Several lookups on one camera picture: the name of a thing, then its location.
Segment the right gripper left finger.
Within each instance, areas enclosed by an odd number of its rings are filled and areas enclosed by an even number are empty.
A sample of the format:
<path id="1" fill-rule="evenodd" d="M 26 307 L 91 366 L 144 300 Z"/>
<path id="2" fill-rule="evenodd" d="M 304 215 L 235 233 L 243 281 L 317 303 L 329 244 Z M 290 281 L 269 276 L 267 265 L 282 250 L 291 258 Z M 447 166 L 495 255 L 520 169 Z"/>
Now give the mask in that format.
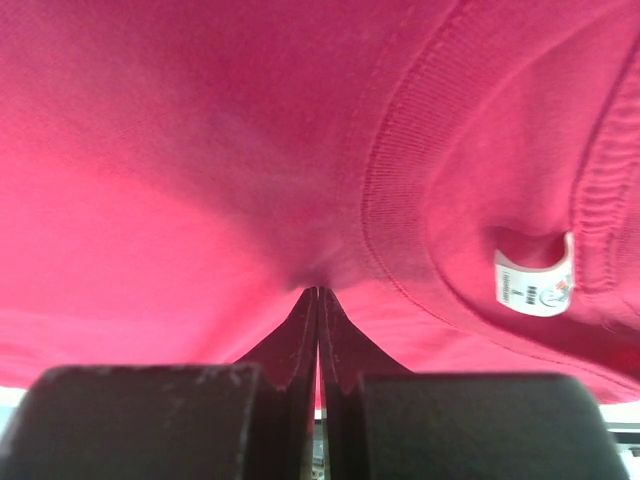
<path id="1" fill-rule="evenodd" d="M 231 364 L 46 371 L 2 436 L 2 477 L 309 478 L 318 296 Z"/>

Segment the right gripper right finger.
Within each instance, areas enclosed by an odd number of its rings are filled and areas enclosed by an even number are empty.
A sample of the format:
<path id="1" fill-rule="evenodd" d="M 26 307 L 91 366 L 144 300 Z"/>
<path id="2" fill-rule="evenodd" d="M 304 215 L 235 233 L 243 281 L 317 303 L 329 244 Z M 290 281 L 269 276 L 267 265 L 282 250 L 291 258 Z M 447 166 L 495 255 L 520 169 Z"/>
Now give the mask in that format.
<path id="1" fill-rule="evenodd" d="M 555 373 L 414 373 L 318 294 L 329 479 L 624 479 L 587 390 Z"/>

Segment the pink t shirt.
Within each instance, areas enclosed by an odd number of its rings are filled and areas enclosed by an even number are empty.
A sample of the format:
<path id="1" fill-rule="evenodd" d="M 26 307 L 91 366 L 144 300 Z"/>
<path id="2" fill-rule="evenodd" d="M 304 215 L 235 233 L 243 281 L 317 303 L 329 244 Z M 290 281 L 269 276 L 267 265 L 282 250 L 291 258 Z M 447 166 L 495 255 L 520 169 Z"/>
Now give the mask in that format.
<path id="1" fill-rule="evenodd" d="M 2 3 L 4 386 L 231 362 L 310 286 L 636 400 L 638 3 Z"/>

